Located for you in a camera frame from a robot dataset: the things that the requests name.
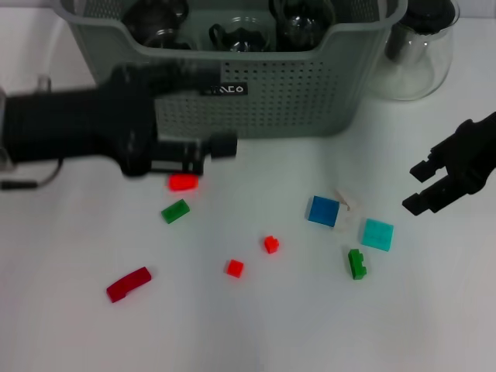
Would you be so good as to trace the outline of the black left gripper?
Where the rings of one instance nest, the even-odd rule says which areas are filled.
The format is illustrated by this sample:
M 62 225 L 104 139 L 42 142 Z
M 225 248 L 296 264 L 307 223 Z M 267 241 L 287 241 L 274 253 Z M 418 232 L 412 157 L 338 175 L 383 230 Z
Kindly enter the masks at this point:
M 155 98 L 183 92 L 206 95 L 220 83 L 218 71 L 176 63 L 154 68 Z M 122 66 L 97 87 L 7 97 L 4 148 L 14 164 L 108 157 L 128 177 L 148 172 L 203 175 L 206 157 L 237 154 L 235 133 L 154 144 L 155 120 L 145 70 Z

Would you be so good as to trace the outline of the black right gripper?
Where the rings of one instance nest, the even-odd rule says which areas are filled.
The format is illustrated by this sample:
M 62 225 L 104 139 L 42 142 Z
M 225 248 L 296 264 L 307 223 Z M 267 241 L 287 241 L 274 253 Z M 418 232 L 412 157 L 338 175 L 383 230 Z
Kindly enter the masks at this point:
M 435 176 L 443 179 L 401 204 L 415 216 L 437 213 L 464 195 L 479 192 L 495 169 L 495 114 L 479 122 L 460 124 L 455 133 L 431 149 L 429 158 L 410 170 L 419 182 Z

